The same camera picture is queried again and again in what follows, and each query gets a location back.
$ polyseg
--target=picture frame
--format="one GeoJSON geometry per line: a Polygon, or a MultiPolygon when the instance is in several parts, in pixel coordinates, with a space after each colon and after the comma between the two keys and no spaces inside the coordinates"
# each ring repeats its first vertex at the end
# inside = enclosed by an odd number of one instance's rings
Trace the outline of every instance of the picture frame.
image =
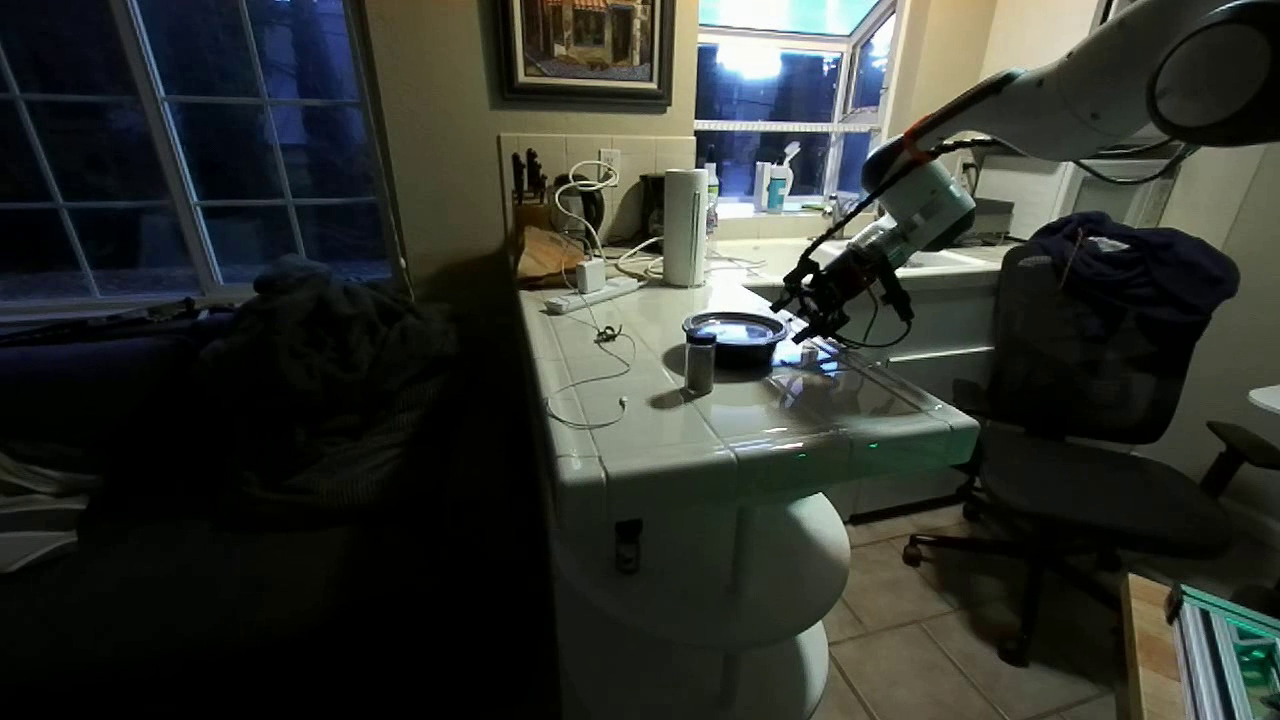
{"type": "Polygon", "coordinates": [[[510,102],[667,108],[676,0],[495,0],[510,102]]]}

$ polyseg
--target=paper towel roll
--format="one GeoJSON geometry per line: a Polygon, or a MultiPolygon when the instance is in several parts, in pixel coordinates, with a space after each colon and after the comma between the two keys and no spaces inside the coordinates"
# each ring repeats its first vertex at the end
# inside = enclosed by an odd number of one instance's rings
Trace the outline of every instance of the paper towel roll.
{"type": "Polygon", "coordinates": [[[666,170],[666,280],[709,280],[709,176],[699,167],[666,170]]]}

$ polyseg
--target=black chair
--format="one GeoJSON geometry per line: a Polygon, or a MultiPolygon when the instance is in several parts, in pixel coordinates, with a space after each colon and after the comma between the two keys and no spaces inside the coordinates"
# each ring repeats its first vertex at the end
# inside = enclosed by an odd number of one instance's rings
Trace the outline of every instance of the black chair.
{"type": "Polygon", "coordinates": [[[1196,479],[1134,447],[1163,435],[1196,339],[1212,308],[1238,293],[1238,264],[1176,236],[1181,259],[1196,264],[1183,276],[1203,271],[1222,293],[1167,313],[1167,296],[1152,288],[1167,252],[1102,259],[1080,233],[1069,252],[1035,239],[1006,254],[986,389],[957,389],[957,404],[986,422],[961,499],[963,517],[992,532],[917,532],[906,546],[907,564],[932,546],[1025,559],[1020,628],[1001,645],[1009,663],[1029,663],[1048,569],[1122,608],[1117,585],[1105,581],[1127,550],[1216,557],[1231,544],[1222,505],[1196,479]],[[1143,288],[1105,288],[1117,276],[1089,268],[1117,259],[1134,264],[1124,280],[1143,288]]]}

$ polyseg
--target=window pane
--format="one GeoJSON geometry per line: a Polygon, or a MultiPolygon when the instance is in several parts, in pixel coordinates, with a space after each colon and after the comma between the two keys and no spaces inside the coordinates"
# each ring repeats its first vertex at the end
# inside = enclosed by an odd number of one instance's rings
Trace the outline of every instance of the window pane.
{"type": "Polygon", "coordinates": [[[277,108],[291,195],[376,195],[360,108],[277,108]]]}
{"type": "Polygon", "coordinates": [[[159,198],[159,159],[136,102],[31,102],[68,198],[159,198]]]}
{"type": "Polygon", "coordinates": [[[369,264],[382,276],[394,271],[376,205],[304,205],[295,220],[312,259],[336,268],[369,264]]]}
{"type": "Polygon", "coordinates": [[[791,159],[791,195],[824,195],[829,170],[829,135],[810,131],[696,131],[696,157],[715,164],[720,195],[756,198],[756,164],[782,164],[783,149],[800,141],[800,157],[791,159]]]}
{"type": "Polygon", "coordinates": [[[233,0],[145,0],[167,94],[258,94],[247,31],[233,0]]]}
{"type": "Polygon", "coordinates": [[[191,254],[167,209],[71,212],[104,296],[191,293],[191,254]]]}
{"type": "Polygon", "coordinates": [[[868,34],[858,55],[853,108],[882,108],[895,16],[868,34]]]}
{"type": "Polygon", "coordinates": [[[839,51],[724,41],[696,55],[696,118],[831,118],[839,51]]]}
{"type": "Polygon", "coordinates": [[[0,42],[23,93],[131,94],[114,3],[6,0],[0,42]]]}
{"type": "Polygon", "coordinates": [[[243,102],[176,102],[197,190],[203,198],[280,195],[264,111],[243,102]]]}
{"type": "Polygon", "coordinates": [[[0,212],[0,298],[85,293],[85,276],[58,212],[0,212]]]}
{"type": "Polygon", "coordinates": [[[285,209],[209,209],[212,252],[227,283],[251,283],[280,254],[295,254],[285,209]]]}
{"type": "Polygon", "coordinates": [[[0,205],[6,198],[47,198],[42,164],[14,102],[0,102],[0,205]]]}
{"type": "Polygon", "coordinates": [[[699,0],[699,25],[734,25],[734,28],[783,28],[783,31],[853,31],[875,0],[699,0]]]}
{"type": "Polygon", "coordinates": [[[346,0],[247,0],[268,94],[356,100],[346,0]]]}
{"type": "Polygon", "coordinates": [[[873,131],[847,131],[839,151],[839,190],[864,195],[864,164],[868,164],[873,131]]]}

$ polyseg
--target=robotic arm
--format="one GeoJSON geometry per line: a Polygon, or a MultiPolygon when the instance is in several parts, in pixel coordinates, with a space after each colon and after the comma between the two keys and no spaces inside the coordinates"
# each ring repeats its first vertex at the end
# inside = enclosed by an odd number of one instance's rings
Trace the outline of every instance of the robotic arm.
{"type": "Polygon", "coordinates": [[[1025,157],[1080,159],[1157,122],[1183,145],[1280,141],[1280,0],[1143,0],[1042,70],[992,75],[912,122],[864,164],[882,198],[868,225],[824,268],[812,252],[859,209],[821,233],[783,276],[778,308],[798,308],[803,334],[835,334],[846,303],[882,283],[901,321],[912,303],[895,268],[972,225],[972,195],[932,159],[987,131],[1025,157]]]}

